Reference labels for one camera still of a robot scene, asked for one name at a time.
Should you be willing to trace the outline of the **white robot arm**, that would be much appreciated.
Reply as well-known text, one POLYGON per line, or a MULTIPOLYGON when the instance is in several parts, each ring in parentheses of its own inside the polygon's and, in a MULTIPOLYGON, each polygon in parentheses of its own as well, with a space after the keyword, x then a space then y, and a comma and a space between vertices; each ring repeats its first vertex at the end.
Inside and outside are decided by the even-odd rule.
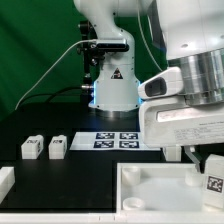
POLYGON ((108 114, 137 110, 143 142, 183 149, 224 142, 224 0, 73 0, 93 26, 100 64, 91 107, 108 114), (145 82, 134 73, 135 41, 114 19, 147 16, 168 67, 145 82))

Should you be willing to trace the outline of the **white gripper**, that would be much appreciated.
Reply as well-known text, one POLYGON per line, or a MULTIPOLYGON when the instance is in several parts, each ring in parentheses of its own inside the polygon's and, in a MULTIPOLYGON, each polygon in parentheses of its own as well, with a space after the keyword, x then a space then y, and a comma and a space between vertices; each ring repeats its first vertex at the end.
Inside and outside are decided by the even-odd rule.
POLYGON ((181 96, 145 101, 139 109, 143 142, 149 148, 185 146, 185 154, 201 172, 194 146, 224 142, 224 103, 190 107, 181 96))

